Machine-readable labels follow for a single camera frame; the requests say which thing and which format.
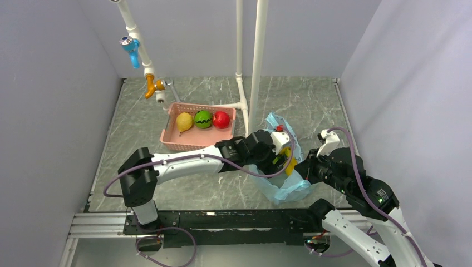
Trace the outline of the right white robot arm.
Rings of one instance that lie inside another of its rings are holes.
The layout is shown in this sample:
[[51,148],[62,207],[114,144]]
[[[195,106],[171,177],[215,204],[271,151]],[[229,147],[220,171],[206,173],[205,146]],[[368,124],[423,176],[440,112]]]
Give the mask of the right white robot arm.
[[366,174],[362,159],[344,147],[322,154],[312,149],[294,167],[311,184],[324,183],[342,193],[348,203],[377,231],[384,242],[377,243],[363,231],[351,227],[347,219],[325,200],[316,201],[307,215],[314,231],[323,228],[337,235],[371,266],[436,266],[419,248],[406,224],[393,190],[382,180]]

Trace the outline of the green fake watermelon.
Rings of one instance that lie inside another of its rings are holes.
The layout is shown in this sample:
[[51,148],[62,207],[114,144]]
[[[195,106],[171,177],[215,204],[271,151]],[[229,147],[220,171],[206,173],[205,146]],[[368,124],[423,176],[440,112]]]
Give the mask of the green fake watermelon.
[[212,114],[207,110],[200,110],[194,116],[194,125],[200,129],[212,126]]

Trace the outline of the red fake apple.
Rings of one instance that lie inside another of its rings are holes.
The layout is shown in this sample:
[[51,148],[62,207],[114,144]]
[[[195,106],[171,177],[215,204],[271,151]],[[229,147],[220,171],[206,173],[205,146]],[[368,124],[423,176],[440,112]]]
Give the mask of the red fake apple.
[[218,129],[228,128],[231,123],[230,116],[223,111],[217,111],[213,114],[212,124]]

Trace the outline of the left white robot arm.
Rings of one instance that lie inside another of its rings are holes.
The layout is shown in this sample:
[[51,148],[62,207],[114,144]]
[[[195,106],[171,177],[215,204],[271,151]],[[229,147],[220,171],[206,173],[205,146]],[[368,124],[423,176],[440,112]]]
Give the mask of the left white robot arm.
[[147,234],[157,231],[160,218],[153,195],[155,188],[172,179],[203,173],[244,171],[255,165],[254,176],[270,178],[282,173],[284,163],[274,163],[286,147],[294,146],[288,130],[258,130],[247,137],[222,140],[200,150],[174,154],[151,154],[137,150],[120,168],[118,178],[126,207],[137,217],[138,227]]

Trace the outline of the yellow fake pear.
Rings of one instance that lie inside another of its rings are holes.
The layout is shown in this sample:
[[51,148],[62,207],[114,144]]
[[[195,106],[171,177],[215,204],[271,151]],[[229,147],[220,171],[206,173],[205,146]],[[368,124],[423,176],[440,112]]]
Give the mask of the yellow fake pear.
[[192,128],[194,124],[193,116],[190,113],[182,112],[177,116],[175,124],[179,132],[183,133]]

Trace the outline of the light blue plastic bag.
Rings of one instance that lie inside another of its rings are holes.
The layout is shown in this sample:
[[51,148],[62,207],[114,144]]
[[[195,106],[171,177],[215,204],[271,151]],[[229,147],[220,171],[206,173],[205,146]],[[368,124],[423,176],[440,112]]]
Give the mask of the light blue plastic bag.
[[291,165],[284,173],[278,176],[265,178],[250,175],[250,179],[255,183],[256,188],[275,205],[301,201],[314,191],[315,186],[304,180],[301,175],[295,173],[293,170],[294,165],[304,159],[297,135],[294,133],[291,125],[282,116],[271,112],[265,120],[266,130],[270,133],[279,125],[285,126],[291,133],[294,138],[293,158]]

